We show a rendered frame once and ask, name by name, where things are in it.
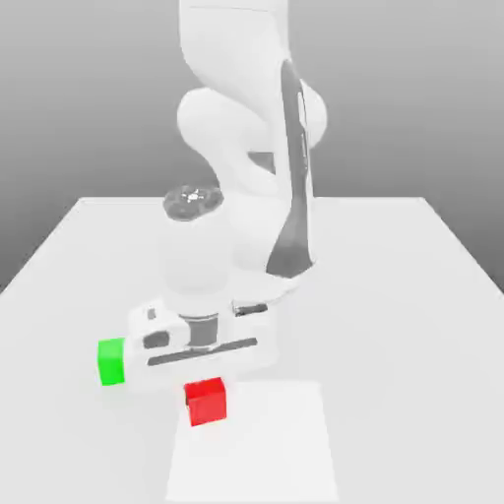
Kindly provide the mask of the small green cube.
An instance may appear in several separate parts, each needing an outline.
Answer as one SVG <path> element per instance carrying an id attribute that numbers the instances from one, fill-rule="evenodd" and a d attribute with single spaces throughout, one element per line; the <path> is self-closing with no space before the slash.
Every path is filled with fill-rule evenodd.
<path id="1" fill-rule="evenodd" d="M 124 338 L 100 340 L 97 344 L 97 369 L 102 386 L 125 382 Z"/>

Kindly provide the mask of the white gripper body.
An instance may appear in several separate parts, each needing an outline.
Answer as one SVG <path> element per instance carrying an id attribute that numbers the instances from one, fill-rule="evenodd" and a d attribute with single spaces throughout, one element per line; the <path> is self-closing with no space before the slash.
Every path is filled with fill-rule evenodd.
<path id="1" fill-rule="evenodd" d="M 211 349 L 124 346 L 125 386 L 147 392 L 212 378 L 229 378 L 268 367 L 278 358 L 278 332 L 272 325 L 238 327 L 237 337 Z"/>

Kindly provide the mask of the small red cube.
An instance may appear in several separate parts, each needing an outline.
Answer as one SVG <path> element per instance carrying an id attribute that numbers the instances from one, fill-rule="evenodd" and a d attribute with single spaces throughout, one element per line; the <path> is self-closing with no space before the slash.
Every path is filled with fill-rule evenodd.
<path id="1" fill-rule="evenodd" d="M 220 377 L 188 383 L 184 393 L 192 427 L 226 418 L 226 388 Z"/>

